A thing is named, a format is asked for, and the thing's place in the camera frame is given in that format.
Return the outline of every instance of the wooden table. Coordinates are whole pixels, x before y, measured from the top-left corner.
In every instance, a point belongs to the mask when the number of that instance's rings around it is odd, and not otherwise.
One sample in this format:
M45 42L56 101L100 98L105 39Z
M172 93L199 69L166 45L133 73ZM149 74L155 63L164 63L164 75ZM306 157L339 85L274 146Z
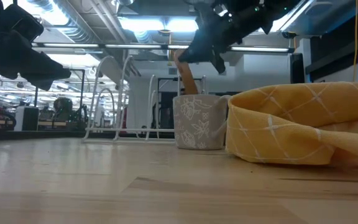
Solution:
M0 223L358 223L358 169L161 144L0 141Z

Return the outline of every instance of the white metal rack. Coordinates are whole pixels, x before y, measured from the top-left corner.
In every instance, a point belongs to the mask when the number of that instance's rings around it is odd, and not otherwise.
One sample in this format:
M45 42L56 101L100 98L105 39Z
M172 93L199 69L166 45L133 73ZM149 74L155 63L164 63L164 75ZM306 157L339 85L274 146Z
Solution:
M88 121L88 125L86 130L86 134L85 137L83 138L83 141L86 141L89 138L89 134L90 131L115 131L116 135L114 137L114 139L112 140L113 143L126 143L126 142L130 142L130 143L161 143L161 144L166 144L166 143L174 143L175 140L174 139L160 139L160 133L172 133L174 132L173 129L160 129L160 128L156 128L156 129L152 129L151 128L151 122L152 122L152 108L153 108L153 100L155 99L156 104L158 105L158 91L156 90L152 90L152 85L153 85L153 81L155 79L155 75L152 75L150 78L150 83L149 83L149 92L148 92L148 107L147 107L147 128L146 129L139 129L139 128L122 128L122 125L124 123L124 113L122 113L122 94L124 93L124 77L125 77L125 71L126 71L126 67L128 64L128 61L132 58L132 56L128 56L125 59L124 62L124 67L122 69L122 76L121 76L121 81L120 81L120 85L119 85L119 93L118 93L118 105L117 105L117 110L115 109L114 106L114 97L112 94L112 91L108 88L104 88L102 89L99 93L97 93L97 85L98 85L98 78L99 78L99 73L100 73L100 69L101 69L101 65L103 64L103 62L107 59L107 58L112 58L111 56L107 56L105 58L102 59L102 61L99 63L98 68L96 69L96 79L94 81L94 88L93 88L93 97L91 100L91 108L90 110L93 110L94 105L94 97L96 95L98 95L98 98L96 100L96 106L95 106L95 111L98 109L99 106L99 99L101 97L102 92L104 91L108 91L111 95L112 98L112 103L113 103L113 112L117 111L117 118L113 120L113 125L112 128L95 128L94 124L95 124L95 120L92 119L92 114L90 114L89 116L89 121ZM180 95L180 88L181 88L181 77L180 74L178 74L178 96ZM201 81L201 85L202 85L202 94L208 94L208 90L207 90L207 82L206 82L206 76L204 75ZM126 96L128 95L128 93L130 93L131 90L126 90ZM158 106L155 107L155 120L156 120L156 127L159 127L159 108ZM136 113L134 116L134 121L135 121L135 125L137 124L137 119L136 119ZM127 132L135 132L136 134L136 138L123 138L119 136L119 133L121 131L127 131ZM157 139L150 139L150 132L151 131L155 131L157 133ZM146 132L146 137L145 138L140 138L139 137L139 132Z

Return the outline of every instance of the yellow cable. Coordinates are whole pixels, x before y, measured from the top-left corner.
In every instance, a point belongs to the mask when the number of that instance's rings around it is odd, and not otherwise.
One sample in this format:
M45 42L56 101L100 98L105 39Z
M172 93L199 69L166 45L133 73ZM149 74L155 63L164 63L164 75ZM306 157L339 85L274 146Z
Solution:
M354 61L353 61L353 81L356 81L357 75L357 49L358 49L358 0L356 0L356 24L354 26Z

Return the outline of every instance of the yellow fabric with white grid pattern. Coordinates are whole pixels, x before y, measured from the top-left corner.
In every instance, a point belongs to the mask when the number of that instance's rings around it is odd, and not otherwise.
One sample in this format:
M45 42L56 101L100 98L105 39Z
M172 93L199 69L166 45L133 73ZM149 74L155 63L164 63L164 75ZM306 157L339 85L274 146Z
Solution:
M358 83L266 86L233 96L226 150L249 162L358 165Z

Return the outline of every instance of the wooden stick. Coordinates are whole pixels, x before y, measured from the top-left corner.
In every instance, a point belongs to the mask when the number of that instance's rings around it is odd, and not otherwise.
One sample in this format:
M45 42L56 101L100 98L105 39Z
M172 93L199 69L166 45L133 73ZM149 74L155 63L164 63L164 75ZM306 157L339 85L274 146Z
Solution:
M178 57L184 52L185 50L179 49L175 52L175 64L177 65L178 71L181 75L181 80L183 82L183 86L185 87L186 95L197 95L198 90L196 83L194 82L193 74L191 73L189 64L186 62L179 62Z

